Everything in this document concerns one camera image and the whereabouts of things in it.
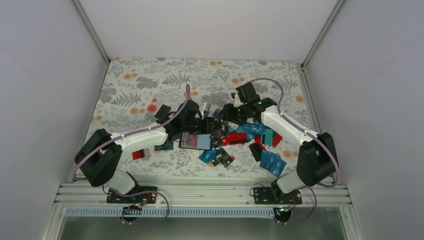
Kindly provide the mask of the black card holder wallet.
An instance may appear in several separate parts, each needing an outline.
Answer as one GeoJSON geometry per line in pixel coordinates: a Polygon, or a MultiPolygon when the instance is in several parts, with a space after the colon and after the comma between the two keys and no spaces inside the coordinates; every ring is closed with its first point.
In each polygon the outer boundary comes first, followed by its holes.
{"type": "Polygon", "coordinates": [[[184,132],[179,140],[179,148],[192,150],[207,150],[213,148],[210,134],[189,134],[184,132]]]}

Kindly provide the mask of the black logo card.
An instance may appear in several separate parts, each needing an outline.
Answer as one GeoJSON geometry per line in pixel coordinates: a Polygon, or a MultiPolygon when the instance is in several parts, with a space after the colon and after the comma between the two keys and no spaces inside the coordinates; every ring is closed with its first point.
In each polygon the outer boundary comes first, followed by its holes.
{"type": "Polygon", "coordinates": [[[228,122],[220,119],[214,121],[212,130],[212,134],[217,137],[227,137],[230,134],[228,122]]]}

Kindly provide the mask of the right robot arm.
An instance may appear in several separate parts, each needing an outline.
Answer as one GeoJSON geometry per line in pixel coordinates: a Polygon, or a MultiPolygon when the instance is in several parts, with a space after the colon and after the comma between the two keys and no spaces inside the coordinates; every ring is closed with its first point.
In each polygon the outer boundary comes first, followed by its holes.
{"type": "Polygon", "coordinates": [[[301,125],[280,110],[282,100],[260,98],[252,81],[236,88],[233,103],[223,106],[220,117],[234,124],[244,124],[254,119],[276,131],[292,146],[298,147],[296,169],[278,177],[271,183],[271,198],[278,204],[284,203],[290,193],[303,187],[322,186],[321,182],[332,174],[336,175],[335,187],[340,183],[340,169],[333,137],[318,133],[301,125]]]}

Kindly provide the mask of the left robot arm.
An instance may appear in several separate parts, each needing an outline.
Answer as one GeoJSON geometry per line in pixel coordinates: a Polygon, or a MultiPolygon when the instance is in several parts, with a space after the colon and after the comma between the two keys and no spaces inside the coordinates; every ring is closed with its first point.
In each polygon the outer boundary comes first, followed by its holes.
{"type": "Polygon", "coordinates": [[[138,182],[118,168],[120,160],[141,159],[145,149],[166,149],[174,141],[184,149],[211,150],[213,138],[227,127],[207,116],[208,110],[207,103],[186,100],[177,111],[159,106],[154,115],[156,122],[144,128],[122,133],[98,129],[75,155],[74,162],[93,187],[107,186],[117,190],[124,201],[134,202],[139,197],[138,182]]]}

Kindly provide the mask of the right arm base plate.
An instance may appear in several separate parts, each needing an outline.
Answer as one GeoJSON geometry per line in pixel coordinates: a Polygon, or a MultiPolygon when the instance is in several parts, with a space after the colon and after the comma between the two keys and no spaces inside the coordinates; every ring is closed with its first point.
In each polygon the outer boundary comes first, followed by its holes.
{"type": "Polygon", "coordinates": [[[300,205],[303,203],[300,191],[276,193],[271,187],[254,187],[252,192],[256,205],[300,205]]]}

